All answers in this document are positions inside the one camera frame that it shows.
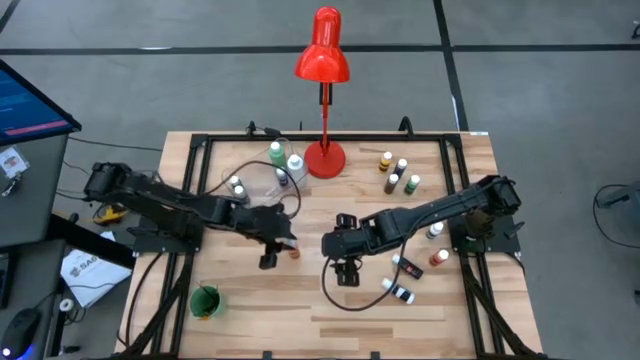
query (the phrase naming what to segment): lamp shade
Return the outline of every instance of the lamp shade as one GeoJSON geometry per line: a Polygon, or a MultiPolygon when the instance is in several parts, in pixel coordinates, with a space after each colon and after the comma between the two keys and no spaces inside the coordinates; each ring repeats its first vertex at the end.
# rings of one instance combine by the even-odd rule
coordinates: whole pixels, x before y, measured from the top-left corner
{"type": "Polygon", "coordinates": [[[322,83],[349,81],[349,64],[340,50],[340,12],[325,6],[316,11],[313,36],[296,64],[296,76],[322,83]]]}

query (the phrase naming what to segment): sticker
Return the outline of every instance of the sticker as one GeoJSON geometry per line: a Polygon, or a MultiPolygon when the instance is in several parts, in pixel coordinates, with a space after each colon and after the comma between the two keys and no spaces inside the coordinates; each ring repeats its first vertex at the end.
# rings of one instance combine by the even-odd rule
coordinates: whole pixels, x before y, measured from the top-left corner
{"type": "Polygon", "coordinates": [[[7,178],[13,179],[25,172],[29,168],[29,163],[18,152],[18,148],[12,146],[0,153],[0,166],[7,178]]]}

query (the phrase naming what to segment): gray carpet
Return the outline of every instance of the gray carpet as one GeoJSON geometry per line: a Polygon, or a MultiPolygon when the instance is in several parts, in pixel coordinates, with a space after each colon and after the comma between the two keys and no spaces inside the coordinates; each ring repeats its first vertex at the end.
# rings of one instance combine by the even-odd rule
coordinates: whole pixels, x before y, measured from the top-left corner
{"type": "MultiPolygon", "coordinates": [[[[424,0],[22,0],[0,48],[300,45],[326,4],[342,11],[343,43],[440,42],[424,0]]],[[[444,10],[454,45],[629,43],[640,19],[632,0],[446,0],[444,10]]],[[[161,147],[167,131],[240,130],[250,120],[320,128],[317,87],[293,76],[295,54],[3,59],[83,123],[86,139],[161,147]]],[[[331,128],[395,129],[408,115],[419,130],[456,129],[441,53],[348,60],[352,77],[334,87],[331,128]]],[[[636,359],[640,251],[603,239],[591,201],[601,185],[640,179],[640,52],[456,53],[455,61],[469,127],[490,132],[498,166],[524,201],[517,219],[526,222],[520,238],[545,351],[636,359]]],[[[159,154],[70,142],[66,159],[154,169],[159,154]]],[[[60,187],[78,190],[85,180],[65,168],[60,187]]],[[[93,212],[63,198],[55,207],[93,212]]],[[[612,237],[640,245],[627,206],[598,214],[612,237]]],[[[119,286],[67,328],[64,343],[83,347],[69,358],[110,354],[127,290],[119,286]]]]}

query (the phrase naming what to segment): green cup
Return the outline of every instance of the green cup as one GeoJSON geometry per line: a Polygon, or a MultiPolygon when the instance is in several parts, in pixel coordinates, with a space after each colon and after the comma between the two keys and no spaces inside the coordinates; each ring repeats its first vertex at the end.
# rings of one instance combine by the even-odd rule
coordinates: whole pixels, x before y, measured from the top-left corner
{"type": "Polygon", "coordinates": [[[222,294],[213,286],[200,286],[191,294],[189,310],[195,317],[219,316],[224,307],[222,294]]]}

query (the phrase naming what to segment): lamp base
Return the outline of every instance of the lamp base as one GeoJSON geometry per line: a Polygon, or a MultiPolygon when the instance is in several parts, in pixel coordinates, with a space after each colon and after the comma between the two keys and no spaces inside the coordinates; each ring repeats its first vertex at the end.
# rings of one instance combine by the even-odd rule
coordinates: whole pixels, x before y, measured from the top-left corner
{"type": "Polygon", "coordinates": [[[304,161],[309,167],[309,174],[320,179],[331,179],[342,172],[347,159],[338,143],[331,142],[327,153],[323,155],[320,142],[315,142],[304,153],[304,161]]]}

